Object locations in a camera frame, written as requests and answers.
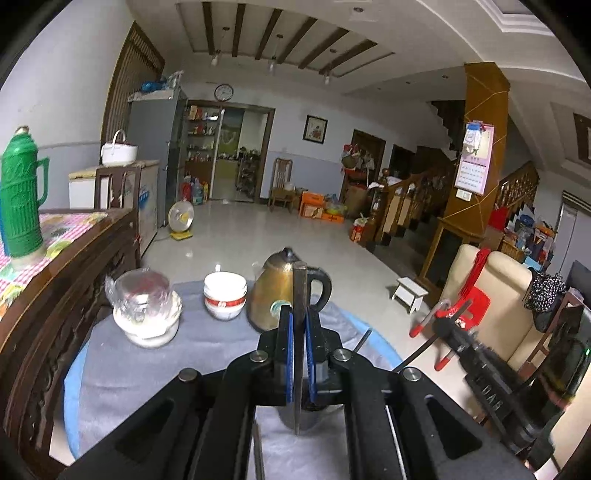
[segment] cardboard box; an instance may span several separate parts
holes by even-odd
[[[319,207],[317,205],[302,203],[300,208],[300,215],[305,218],[322,218],[323,213],[324,207]]]
[[[480,245],[478,247],[490,248],[491,250],[496,251],[499,249],[504,236],[504,232],[501,232],[500,230],[497,230],[496,228],[493,228],[489,225],[486,227],[484,238],[480,241]]]
[[[322,219],[325,222],[333,222],[333,223],[343,223],[345,221],[345,217],[340,215],[331,215],[329,213],[323,213]]]
[[[324,206],[324,195],[320,193],[304,192],[301,194],[301,202],[308,205]]]

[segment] metal bolt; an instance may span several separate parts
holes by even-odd
[[[178,379],[181,382],[192,382],[197,378],[197,370],[194,368],[183,368],[178,373]]]
[[[408,367],[402,370],[404,378],[411,382],[416,382],[422,377],[421,371],[418,368]]]
[[[337,348],[333,352],[333,357],[335,358],[335,360],[339,362],[346,362],[348,360],[351,360],[353,354],[351,353],[351,350],[347,350],[346,348]]]
[[[251,352],[249,357],[256,364],[261,364],[267,360],[267,358],[269,358],[269,355],[264,350],[254,350]]]

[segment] thermos lid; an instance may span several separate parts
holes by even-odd
[[[21,125],[17,128],[17,131],[14,132],[15,135],[27,134],[29,133],[29,126],[28,125]]]

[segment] wall clock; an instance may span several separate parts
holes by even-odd
[[[231,85],[222,83],[216,87],[213,95],[218,102],[227,102],[234,95],[234,89]]]

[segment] white rice cooker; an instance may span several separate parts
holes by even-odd
[[[117,136],[121,133],[123,142],[117,143]],[[125,131],[117,130],[113,141],[106,143],[100,149],[100,156],[105,167],[124,167],[131,165],[138,157],[138,146],[132,145],[125,140]]]

